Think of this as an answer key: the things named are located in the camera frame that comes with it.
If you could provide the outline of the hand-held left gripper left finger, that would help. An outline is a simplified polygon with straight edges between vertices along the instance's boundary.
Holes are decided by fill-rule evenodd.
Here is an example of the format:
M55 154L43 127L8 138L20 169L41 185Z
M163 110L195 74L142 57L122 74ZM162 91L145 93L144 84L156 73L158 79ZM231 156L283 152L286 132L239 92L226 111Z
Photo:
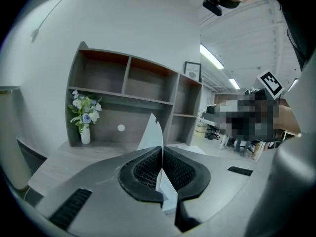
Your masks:
M36 206L49 222L76 237L174 237L179 229L162 211L162 194L142 184L134 167L161 161L160 147L89 165Z

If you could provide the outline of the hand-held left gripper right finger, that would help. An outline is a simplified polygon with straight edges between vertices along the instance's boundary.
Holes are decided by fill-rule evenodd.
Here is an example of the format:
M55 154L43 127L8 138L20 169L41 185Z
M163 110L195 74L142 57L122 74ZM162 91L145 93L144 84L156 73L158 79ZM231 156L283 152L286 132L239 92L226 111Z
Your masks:
M163 211L174 214L174 225L186 232L223 209L245 186L255 162L164 147Z

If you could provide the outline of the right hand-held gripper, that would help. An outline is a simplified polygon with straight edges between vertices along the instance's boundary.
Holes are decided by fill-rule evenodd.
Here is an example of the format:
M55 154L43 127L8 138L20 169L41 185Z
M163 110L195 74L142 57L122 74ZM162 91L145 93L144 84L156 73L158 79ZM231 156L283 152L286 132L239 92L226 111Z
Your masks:
M247 224L248 237L316 235L316 60L287 93L301 136L276 151L263 195Z

